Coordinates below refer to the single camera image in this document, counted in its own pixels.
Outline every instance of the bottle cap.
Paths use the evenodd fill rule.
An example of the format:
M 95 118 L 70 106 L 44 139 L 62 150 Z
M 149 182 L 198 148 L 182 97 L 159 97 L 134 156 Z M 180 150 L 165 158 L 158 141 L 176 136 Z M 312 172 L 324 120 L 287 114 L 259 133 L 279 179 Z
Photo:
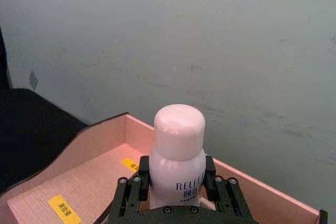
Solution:
M 154 118 L 155 148 L 165 158 L 190 160 L 203 149 L 205 119 L 196 108 L 168 105 Z

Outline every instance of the plastic bottle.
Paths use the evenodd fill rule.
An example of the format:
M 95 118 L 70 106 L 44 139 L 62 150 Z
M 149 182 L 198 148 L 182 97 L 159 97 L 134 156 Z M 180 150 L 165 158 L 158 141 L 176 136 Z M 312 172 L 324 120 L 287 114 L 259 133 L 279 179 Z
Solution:
M 169 105 L 156 114 L 149 158 L 151 209 L 199 206 L 206 166 L 204 129 L 203 114 L 189 105 Z

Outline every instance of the bottle label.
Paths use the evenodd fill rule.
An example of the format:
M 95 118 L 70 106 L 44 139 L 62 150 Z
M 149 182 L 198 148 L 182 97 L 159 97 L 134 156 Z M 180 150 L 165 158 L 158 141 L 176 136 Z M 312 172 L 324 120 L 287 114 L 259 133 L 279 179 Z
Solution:
M 199 193 L 201 193 L 204 173 L 196 177 L 192 181 L 176 183 L 176 190 L 181 191 L 180 202 L 186 202 L 194 199 Z

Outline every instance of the gray wall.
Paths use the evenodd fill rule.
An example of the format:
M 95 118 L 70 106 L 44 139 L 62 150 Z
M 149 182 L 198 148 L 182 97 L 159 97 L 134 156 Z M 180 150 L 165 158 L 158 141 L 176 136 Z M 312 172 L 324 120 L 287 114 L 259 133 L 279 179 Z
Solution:
M 34 71 L 90 123 L 194 105 L 209 154 L 332 215 L 335 17 L 336 0 L 0 0 L 14 87 Z

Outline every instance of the yellow sticker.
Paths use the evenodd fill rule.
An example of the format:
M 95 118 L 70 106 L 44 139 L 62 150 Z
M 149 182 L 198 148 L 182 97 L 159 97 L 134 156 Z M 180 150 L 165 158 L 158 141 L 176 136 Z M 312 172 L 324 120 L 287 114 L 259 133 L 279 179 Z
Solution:
M 48 203 L 64 224 L 79 224 L 81 222 L 79 216 L 62 196 L 56 195 L 54 198 L 48 200 Z
M 123 161 L 121 161 L 125 166 L 127 166 L 129 169 L 131 169 L 134 172 L 137 172 L 139 170 L 139 166 L 130 160 L 129 158 L 125 158 Z

